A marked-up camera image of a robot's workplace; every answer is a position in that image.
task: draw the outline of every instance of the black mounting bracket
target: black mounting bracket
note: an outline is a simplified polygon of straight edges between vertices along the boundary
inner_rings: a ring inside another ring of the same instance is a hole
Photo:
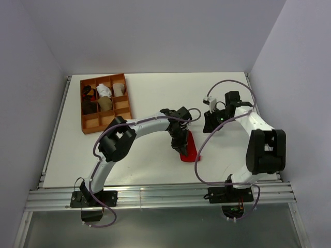
[[[95,196],[105,203],[109,207],[115,207],[117,203],[117,191],[100,191]],[[98,202],[93,201],[93,204],[89,203],[82,192],[75,191],[71,195],[70,201],[71,208],[90,208],[90,207],[102,207]]]
[[[90,208],[102,207],[100,203],[96,202],[91,196],[90,192],[85,186],[83,181],[79,187],[80,191],[74,191],[71,195],[70,207],[71,208]],[[100,191],[94,194],[101,202],[109,207],[115,207],[117,203],[117,191]]]
[[[225,182],[231,183],[231,175]],[[253,192],[251,188],[235,189],[232,185],[226,185],[223,187],[210,187],[208,188],[208,194],[204,195],[205,200],[209,200],[209,203],[248,203],[254,201]]]

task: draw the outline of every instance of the white enclosure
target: white enclosure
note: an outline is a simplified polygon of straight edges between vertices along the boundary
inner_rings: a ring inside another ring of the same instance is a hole
[[[287,133],[282,175],[312,246],[329,246],[330,11],[326,0],[1,1],[1,246],[38,185],[65,76],[122,72],[249,73],[262,117]]]

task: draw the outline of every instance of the brown object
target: brown object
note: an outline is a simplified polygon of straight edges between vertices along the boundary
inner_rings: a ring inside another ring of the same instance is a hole
[[[113,109],[112,100],[110,100],[107,96],[99,98],[98,103],[101,107],[101,111],[108,111]]]
[[[132,119],[130,100],[128,95],[128,88],[125,81],[124,74],[116,74],[111,76],[97,77],[94,79],[86,79],[81,81],[80,92],[84,86],[89,85],[92,89],[96,89],[99,84],[104,84],[109,87],[114,95],[113,84],[122,83],[125,86],[125,93],[121,97],[112,97],[110,100],[113,105],[113,110],[102,111],[101,106],[97,104],[97,112],[93,114],[83,114],[82,110],[82,96],[81,96],[81,119],[82,119],[82,131],[84,134],[102,132],[110,124],[110,122],[116,116],[122,116],[124,119]],[[91,103],[97,103],[100,99],[99,93],[96,90],[97,100]]]

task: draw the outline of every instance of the small object in tray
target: small object in tray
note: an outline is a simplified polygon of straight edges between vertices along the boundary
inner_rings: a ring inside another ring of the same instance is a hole
[[[85,101],[96,101],[96,93],[95,93],[95,89],[92,89],[91,86],[86,85],[84,86],[84,88],[82,89],[82,100],[83,102]]]
[[[89,115],[98,112],[98,107],[96,102],[82,102],[82,112],[83,115]]]
[[[105,86],[104,84],[99,84],[97,86],[97,91],[99,93],[99,96],[102,97],[108,97],[110,98],[112,93],[110,92],[110,88],[108,88],[107,86]]]
[[[114,96],[121,97],[124,96],[125,86],[122,83],[113,84]]]
[[[112,101],[109,99],[108,96],[103,96],[99,98],[98,103],[101,107],[101,111],[108,111],[113,109]]]

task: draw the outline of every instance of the gray floor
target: gray floor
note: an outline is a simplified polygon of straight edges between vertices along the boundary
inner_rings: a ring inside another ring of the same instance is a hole
[[[83,226],[80,211],[35,212],[24,247],[300,247],[287,204],[259,205],[236,224],[220,206],[116,212],[103,229]]]

